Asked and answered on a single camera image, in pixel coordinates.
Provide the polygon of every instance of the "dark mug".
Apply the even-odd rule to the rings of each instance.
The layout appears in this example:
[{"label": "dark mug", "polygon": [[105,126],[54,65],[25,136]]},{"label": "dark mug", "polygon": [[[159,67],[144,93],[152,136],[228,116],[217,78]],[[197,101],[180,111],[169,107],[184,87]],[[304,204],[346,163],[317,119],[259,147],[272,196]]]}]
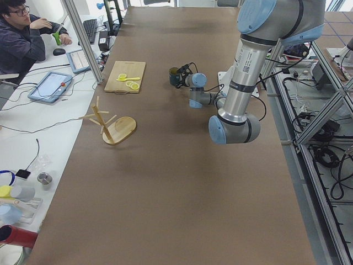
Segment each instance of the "dark mug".
[{"label": "dark mug", "polygon": [[178,73],[177,67],[169,69],[169,82],[172,86],[176,86],[182,80],[181,73]]}]

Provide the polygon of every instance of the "blue tape roll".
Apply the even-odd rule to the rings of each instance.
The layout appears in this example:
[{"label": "blue tape roll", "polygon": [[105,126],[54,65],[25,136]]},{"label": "blue tape roll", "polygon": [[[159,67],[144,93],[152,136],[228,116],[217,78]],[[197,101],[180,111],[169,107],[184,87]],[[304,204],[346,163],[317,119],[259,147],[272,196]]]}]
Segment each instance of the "blue tape roll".
[{"label": "blue tape roll", "polygon": [[11,182],[9,184],[9,186],[11,186],[15,181],[15,174],[13,172],[11,172],[10,170],[1,170],[0,174],[3,174],[3,173],[11,173]]}]

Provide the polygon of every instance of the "wooden cutting board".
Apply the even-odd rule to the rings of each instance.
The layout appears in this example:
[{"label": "wooden cutting board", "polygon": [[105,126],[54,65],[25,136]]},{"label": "wooden cutting board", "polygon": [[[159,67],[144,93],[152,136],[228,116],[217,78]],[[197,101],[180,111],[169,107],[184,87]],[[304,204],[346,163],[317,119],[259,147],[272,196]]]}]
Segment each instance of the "wooden cutting board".
[{"label": "wooden cutting board", "polygon": [[[106,92],[120,92],[120,93],[138,93],[141,89],[141,82],[143,73],[145,71],[146,62],[130,62],[130,61],[115,61],[113,69],[111,70],[108,81],[105,85]],[[140,85],[140,88],[133,90],[126,85],[126,81],[117,81],[119,74],[125,73],[127,77],[139,77],[140,80],[134,82]]]}]

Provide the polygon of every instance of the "person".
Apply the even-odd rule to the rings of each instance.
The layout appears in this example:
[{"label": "person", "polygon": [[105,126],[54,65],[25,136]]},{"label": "person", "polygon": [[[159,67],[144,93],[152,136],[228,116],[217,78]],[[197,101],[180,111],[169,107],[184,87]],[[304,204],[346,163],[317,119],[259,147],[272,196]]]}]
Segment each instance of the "person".
[{"label": "person", "polygon": [[[0,75],[18,73],[18,84],[36,61],[45,60],[41,34],[55,33],[60,25],[30,14],[25,0],[0,0]],[[67,30],[59,31],[62,44],[72,43]]]}]

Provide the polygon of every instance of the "white table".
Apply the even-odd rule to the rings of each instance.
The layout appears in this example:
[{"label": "white table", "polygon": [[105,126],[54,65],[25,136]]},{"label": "white table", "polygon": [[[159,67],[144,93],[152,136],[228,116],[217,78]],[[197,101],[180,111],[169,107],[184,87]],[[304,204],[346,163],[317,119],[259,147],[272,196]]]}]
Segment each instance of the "white table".
[{"label": "white table", "polygon": [[[84,21],[89,18],[90,17],[85,16],[82,20]],[[66,20],[65,27],[73,40],[73,44],[63,48],[66,52],[81,49],[69,19]],[[99,34],[96,35],[95,43],[91,45],[97,57],[101,53],[98,48],[98,36]],[[41,63],[36,63],[32,69],[67,64],[68,60],[66,55],[54,56],[52,54],[52,51],[58,47],[54,38],[51,35],[42,35],[42,37],[46,45],[46,60]],[[39,83],[49,71],[74,75],[69,66],[53,67],[30,72],[23,79],[22,83]],[[95,86],[95,78],[92,72],[88,71],[74,76],[68,90],[53,104],[32,102],[28,105],[6,110],[15,105],[31,102],[27,97],[29,91],[24,92],[17,102],[6,102],[3,110],[0,111],[0,126],[17,130],[37,131],[55,123],[84,116],[92,100]],[[21,92],[29,90],[31,87],[31,85],[20,86],[14,91],[10,99],[17,100]],[[36,189],[35,197],[41,198],[43,202],[31,224],[15,225],[31,231],[40,230],[41,223],[45,218],[77,134],[81,128],[81,123],[82,120],[74,120],[33,134],[6,128],[0,130],[0,170],[7,169],[17,172],[19,169],[26,169],[37,153],[38,147],[36,139],[39,140],[40,144],[39,156],[29,168],[31,175],[27,180],[17,177],[15,185],[34,187]],[[50,185],[44,186],[37,181],[37,176],[41,172],[46,172],[52,176],[53,181]]]}]

